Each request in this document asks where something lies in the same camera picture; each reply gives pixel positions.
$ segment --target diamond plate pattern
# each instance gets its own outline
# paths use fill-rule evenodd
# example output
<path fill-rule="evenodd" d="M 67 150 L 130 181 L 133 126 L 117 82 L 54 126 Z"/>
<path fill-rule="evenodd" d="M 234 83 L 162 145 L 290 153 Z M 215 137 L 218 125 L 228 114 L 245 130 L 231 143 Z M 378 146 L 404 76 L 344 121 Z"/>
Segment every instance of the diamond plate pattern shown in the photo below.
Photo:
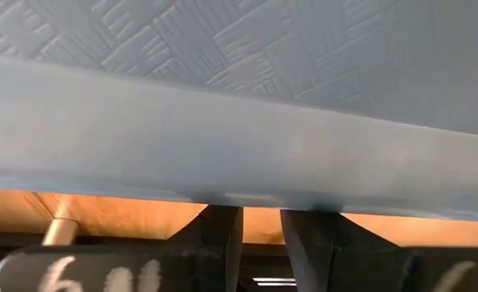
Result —
<path fill-rule="evenodd" d="M 0 0 L 0 54 L 384 118 L 477 31 L 478 0 Z"/>

